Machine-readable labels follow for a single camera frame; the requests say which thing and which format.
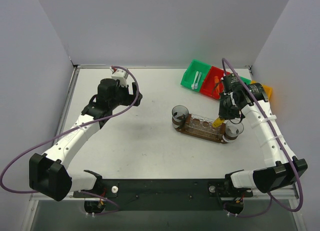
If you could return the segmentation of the yellow toothpaste tube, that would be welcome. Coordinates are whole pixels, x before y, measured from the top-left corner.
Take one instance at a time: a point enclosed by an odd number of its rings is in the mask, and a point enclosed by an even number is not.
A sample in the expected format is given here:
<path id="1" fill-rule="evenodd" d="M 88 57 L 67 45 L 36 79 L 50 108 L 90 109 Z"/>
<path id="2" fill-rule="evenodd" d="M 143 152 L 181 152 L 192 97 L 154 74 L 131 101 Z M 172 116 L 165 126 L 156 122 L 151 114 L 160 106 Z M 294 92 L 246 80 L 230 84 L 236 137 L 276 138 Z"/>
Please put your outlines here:
<path id="1" fill-rule="evenodd" d="M 218 128 L 220 127 L 223 123 L 224 123 L 225 119 L 218 117 L 213 123 L 212 123 L 212 127 L 213 128 Z"/>

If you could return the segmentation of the clear glass cup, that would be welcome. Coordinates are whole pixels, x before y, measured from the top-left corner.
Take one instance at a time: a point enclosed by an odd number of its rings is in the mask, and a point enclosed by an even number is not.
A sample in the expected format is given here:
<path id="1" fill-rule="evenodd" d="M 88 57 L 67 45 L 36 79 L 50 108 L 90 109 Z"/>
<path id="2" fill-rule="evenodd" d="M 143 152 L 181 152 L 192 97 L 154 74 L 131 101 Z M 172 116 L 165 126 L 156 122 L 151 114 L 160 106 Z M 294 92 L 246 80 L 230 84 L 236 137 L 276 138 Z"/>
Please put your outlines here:
<path id="1" fill-rule="evenodd" d="M 223 140 L 227 143 L 234 142 L 240 134 L 244 131 L 244 125 L 240 123 L 232 123 L 230 120 L 225 124 L 225 131 L 222 136 Z"/>

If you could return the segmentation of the orange toothpaste tube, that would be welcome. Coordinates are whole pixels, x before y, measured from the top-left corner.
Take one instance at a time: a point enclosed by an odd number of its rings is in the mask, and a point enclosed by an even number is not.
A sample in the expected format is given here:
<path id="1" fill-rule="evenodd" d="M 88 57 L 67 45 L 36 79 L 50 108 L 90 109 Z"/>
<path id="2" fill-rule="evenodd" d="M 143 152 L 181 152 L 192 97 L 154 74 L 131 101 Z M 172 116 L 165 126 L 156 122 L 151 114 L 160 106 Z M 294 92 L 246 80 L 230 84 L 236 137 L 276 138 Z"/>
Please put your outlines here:
<path id="1" fill-rule="evenodd" d="M 217 95 L 220 94 L 220 84 L 221 80 L 218 76 L 214 76 L 214 87 L 212 89 L 212 93 L 215 93 Z"/>

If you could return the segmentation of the clear acrylic toothbrush rack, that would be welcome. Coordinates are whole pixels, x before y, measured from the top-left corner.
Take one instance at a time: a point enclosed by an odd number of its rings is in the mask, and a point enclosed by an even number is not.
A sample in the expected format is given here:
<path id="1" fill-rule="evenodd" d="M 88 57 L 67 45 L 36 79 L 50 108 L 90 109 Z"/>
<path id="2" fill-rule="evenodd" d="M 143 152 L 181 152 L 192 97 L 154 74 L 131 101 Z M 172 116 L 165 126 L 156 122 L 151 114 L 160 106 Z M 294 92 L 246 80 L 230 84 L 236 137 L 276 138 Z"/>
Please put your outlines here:
<path id="1" fill-rule="evenodd" d="M 208 140 L 215 143 L 224 143 L 223 135 L 226 125 L 213 128 L 214 119 L 191 113 L 185 121 L 184 131 L 187 135 Z"/>

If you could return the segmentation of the grey glass cup with holder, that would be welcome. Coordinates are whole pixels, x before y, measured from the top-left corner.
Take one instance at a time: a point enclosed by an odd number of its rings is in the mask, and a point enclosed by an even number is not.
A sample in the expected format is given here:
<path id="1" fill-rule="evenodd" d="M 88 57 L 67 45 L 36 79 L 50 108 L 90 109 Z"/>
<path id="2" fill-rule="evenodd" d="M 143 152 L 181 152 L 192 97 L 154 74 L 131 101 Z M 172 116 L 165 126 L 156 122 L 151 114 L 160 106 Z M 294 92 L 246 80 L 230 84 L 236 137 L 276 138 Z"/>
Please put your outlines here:
<path id="1" fill-rule="evenodd" d="M 181 128 L 189 116 L 189 110 L 183 105 L 176 105 L 171 110 L 172 115 L 172 126 L 175 129 Z"/>

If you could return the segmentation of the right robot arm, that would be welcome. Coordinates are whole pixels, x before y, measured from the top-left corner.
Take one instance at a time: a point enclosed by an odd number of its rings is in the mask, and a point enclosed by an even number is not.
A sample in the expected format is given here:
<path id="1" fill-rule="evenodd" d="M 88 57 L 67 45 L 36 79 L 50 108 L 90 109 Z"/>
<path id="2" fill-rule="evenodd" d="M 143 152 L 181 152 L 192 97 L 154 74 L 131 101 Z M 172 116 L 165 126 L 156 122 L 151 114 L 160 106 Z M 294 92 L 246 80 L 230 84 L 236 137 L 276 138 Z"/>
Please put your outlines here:
<path id="1" fill-rule="evenodd" d="M 230 175 L 236 189 L 257 188 L 262 193 L 293 185 L 307 170 L 289 148 L 272 113 L 268 95 L 260 83 L 245 84 L 234 74 L 222 79 L 218 116 L 224 120 L 247 119 L 263 153 L 265 168 Z"/>

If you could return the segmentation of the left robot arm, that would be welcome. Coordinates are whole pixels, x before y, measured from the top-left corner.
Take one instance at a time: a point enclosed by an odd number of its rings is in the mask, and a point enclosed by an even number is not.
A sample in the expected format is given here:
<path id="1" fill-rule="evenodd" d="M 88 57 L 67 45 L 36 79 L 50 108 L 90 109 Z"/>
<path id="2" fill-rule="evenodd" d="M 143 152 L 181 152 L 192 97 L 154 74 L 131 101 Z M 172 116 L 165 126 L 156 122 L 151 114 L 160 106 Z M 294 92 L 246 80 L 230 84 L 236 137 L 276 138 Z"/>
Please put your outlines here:
<path id="1" fill-rule="evenodd" d="M 85 190 L 90 196 L 101 194 L 103 185 L 97 178 L 76 178 L 68 174 L 68 167 L 83 145 L 116 116 L 113 111 L 119 106 L 130 109 L 139 106 L 143 95 L 137 82 L 121 85 L 119 79 L 102 79 L 83 108 L 72 128 L 61 134 L 55 145 L 43 154 L 33 154 L 29 159 L 29 186 L 31 189 L 52 198 L 63 200 L 69 192 Z"/>

